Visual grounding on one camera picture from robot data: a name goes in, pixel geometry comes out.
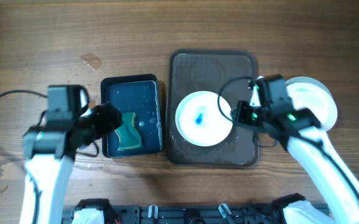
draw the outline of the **green sponge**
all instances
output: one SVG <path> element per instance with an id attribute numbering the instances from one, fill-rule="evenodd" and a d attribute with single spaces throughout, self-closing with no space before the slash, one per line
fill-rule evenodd
<path id="1" fill-rule="evenodd" d="M 135 128 L 135 117 L 135 113 L 123 113 L 123 125 L 116 129 L 116 133 L 119 137 L 119 151 L 141 147 L 142 140 Z"/>

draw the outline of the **table surface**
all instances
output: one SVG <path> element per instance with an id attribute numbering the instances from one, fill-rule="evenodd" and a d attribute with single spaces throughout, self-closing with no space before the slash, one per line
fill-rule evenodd
<path id="1" fill-rule="evenodd" d="M 169 57 L 180 48 L 248 50 L 260 75 L 320 80 L 338 107 L 329 136 L 359 179 L 359 1 L 0 0 L 0 93 L 81 84 L 98 104 L 106 77 L 153 73 L 167 84 Z M 100 58 L 98 69 L 82 60 L 88 53 Z M 0 193 L 0 223 L 19 220 L 21 136 L 44 109 L 37 96 L 0 100 L 0 190 L 9 186 Z M 262 149 L 250 170 L 175 166 L 163 153 L 115 160 L 77 156 L 65 205 L 84 198 L 108 198 L 115 205 L 238 205 L 296 192 L 323 202 L 280 147 Z"/>

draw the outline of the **white bowl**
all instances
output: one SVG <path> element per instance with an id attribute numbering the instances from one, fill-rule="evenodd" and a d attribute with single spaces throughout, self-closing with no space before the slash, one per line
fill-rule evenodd
<path id="1" fill-rule="evenodd" d="M 214 146 L 222 142 L 233 126 L 218 109 L 218 95 L 210 91 L 197 91 L 187 95 L 178 105 L 175 123 L 186 141 L 196 146 Z M 230 106 L 222 97 L 223 113 L 230 118 Z"/>
<path id="2" fill-rule="evenodd" d="M 334 126 L 338 116 L 337 106 L 326 87 L 323 89 L 315 85 L 316 83 L 286 83 L 287 92 L 292 98 L 295 109 L 309 108 L 322 123 L 325 131 Z"/>

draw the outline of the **dark blue tray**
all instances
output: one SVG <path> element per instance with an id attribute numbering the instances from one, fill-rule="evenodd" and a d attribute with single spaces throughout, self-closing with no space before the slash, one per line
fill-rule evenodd
<path id="1" fill-rule="evenodd" d="M 100 85 L 101 102 L 110 102 L 122 113 L 136 113 L 135 128 L 142 144 L 137 149 L 119 151 L 119 137 L 111 132 L 102 138 L 105 157 L 150 154 L 162 150 L 159 88 L 155 75 L 133 75 L 105 78 Z"/>

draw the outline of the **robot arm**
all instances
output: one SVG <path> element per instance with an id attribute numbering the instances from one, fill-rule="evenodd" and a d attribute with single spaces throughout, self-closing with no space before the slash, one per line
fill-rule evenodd
<path id="1" fill-rule="evenodd" d="M 319 120 L 308 109 L 296 111 L 280 75 L 250 83 L 250 103 L 239 101 L 234 123 L 268 133 L 300 163 L 329 205 L 335 223 L 359 223 L 359 181 L 333 148 Z M 308 201 L 282 210 L 287 223 L 334 223 Z"/>
<path id="2" fill-rule="evenodd" d="M 27 175 L 21 224 L 61 223 L 77 149 L 121 126 L 121 113 L 111 104 L 85 113 L 88 102 L 88 93 L 82 86 L 48 88 L 45 125 L 39 122 L 23 136 Z"/>
<path id="3" fill-rule="evenodd" d="M 359 223 L 359 198 L 355 195 L 352 186 L 345 178 L 351 182 L 358 195 L 359 181 L 341 160 L 323 129 L 309 127 L 299 132 L 305 138 L 313 141 L 323 141 L 323 150 L 338 164 L 343 174 L 319 149 L 299 138 L 289 138 L 287 144 L 288 152 L 309 174 L 329 205 L 335 222 Z M 284 216 L 288 223 L 299 223 L 301 217 L 306 216 L 310 216 L 309 218 L 311 219 L 315 218 L 313 215 L 308 215 L 302 206 L 294 205 L 289 205 L 284 209 Z"/>
<path id="4" fill-rule="evenodd" d="M 335 218 L 306 200 L 295 200 L 282 207 L 281 220 L 359 223 L 359 181 L 335 152 L 319 120 L 308 109 L 294 109 L 280 75 L 252 81 L 250 87 L 254 90 L 251 102 L 238 102 L 232 114 L 234 125 L 279 140 L 311 176 Z M 23 137 L 28 174 L 21 223 L 60 223 L 77 148 L 121 125 L 121 113 L 110 104 L 80 118 L 85 112 L 81 91 L 86 92 L 81 86 L 50 86 L 46 125 L 31 127 Z"/>

